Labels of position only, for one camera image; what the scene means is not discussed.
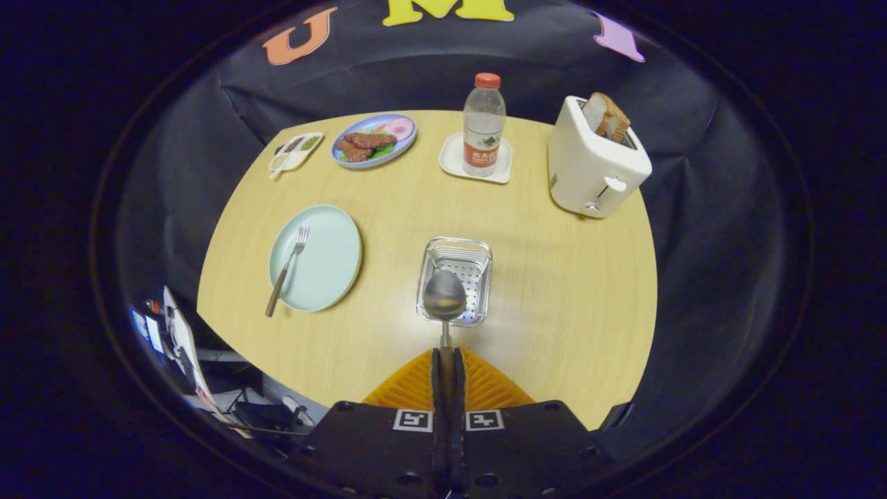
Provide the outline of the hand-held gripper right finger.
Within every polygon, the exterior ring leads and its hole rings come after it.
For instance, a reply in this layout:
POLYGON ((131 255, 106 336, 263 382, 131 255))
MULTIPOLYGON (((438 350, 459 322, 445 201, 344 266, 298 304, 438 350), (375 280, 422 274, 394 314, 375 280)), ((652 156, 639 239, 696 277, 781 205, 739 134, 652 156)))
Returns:
POLYGON ((454 408, 459 497, 588 497, 614 462, 565 402, 533 401, 466 349, 454 351, 454 408))

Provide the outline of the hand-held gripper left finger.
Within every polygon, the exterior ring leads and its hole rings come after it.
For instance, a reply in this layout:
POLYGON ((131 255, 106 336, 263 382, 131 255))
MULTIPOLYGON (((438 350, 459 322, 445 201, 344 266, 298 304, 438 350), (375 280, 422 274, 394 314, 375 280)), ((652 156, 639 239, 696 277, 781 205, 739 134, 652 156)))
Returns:
POLYGON ((298 446, 294 466, 337 497, 431 498, 444 463, 436 375, 437 351, 427 350, 361 403, 335 402, 298 446))

